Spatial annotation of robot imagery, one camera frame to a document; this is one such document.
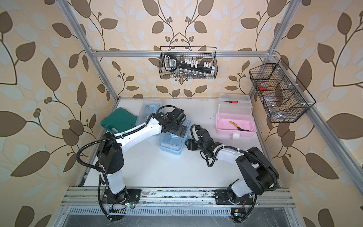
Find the blue toolbox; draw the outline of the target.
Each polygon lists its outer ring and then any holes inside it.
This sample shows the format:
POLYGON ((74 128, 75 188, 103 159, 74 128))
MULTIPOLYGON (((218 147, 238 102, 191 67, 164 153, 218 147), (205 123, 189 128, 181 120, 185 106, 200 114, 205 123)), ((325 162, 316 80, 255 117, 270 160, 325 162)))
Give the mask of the blue toolbox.
POLYGON ((162 106, 163 101, 161 99, 144 99, 136 121, 136 126, 145 123, 149 116, 152 113, 156 113, 158 108, 162 106))
POLYGON ((191 125, 192 120, 189 116, 187 116, 186 120, 183 123, 183 126, 186 126, 186 132, 183 138, 178 137, 170 132, 161 134, 158 142, 159 148, 162 151, 174 155, 180 155, 185 145, 185 142, 189 139, 191 125))

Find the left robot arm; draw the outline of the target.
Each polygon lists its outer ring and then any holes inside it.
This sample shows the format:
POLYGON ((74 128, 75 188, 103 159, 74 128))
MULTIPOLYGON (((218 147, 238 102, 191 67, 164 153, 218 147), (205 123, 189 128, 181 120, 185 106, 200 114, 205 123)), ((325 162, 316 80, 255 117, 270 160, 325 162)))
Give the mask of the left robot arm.
POLYGON ((97 194, 98 204, 102 213, 110 222, 113 222, 114 219, 102 205, 100 190, 101 185, 104 184, 106 189, 114 196, 114 204, 124 205, 127 202, 127 189, 122 175, 123 153, 139 142, 161 133, 170 132, 183 138, 187 131, 187 127, 183 125, 185 119, 186 115, 182 109, 172 105, 162 106, 156 113, 151 113, 143 124, 105 139, 91 142, 78 150, 75 155, 76 161, 82 166, 100 173, 97 194), (101 143, 104 146, 97 155, 99 164, 92 165, 81 160, 80 155, 85 149, 101 143))

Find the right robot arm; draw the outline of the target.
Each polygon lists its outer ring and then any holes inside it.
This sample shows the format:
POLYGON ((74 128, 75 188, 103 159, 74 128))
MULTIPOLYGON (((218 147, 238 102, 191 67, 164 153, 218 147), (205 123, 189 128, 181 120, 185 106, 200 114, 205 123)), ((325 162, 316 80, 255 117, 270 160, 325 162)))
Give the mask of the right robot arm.
POLYGON ((257 203, 258 196, 278 188, 277 170, 257 147, 243 150, 215 142, 206 129, 195 124, 191 126, 190 134, 191 138, 185 142, 187 149, 199 151, 208 167, 213 167, 216 161, 224 161, 239 168, 242 178, 232 182, 227 188, 230 203, 237 205, 243 201, 244 196, 254 195, 248 211, 232 215, 234 222, 242 223, 248 218, 257 203))

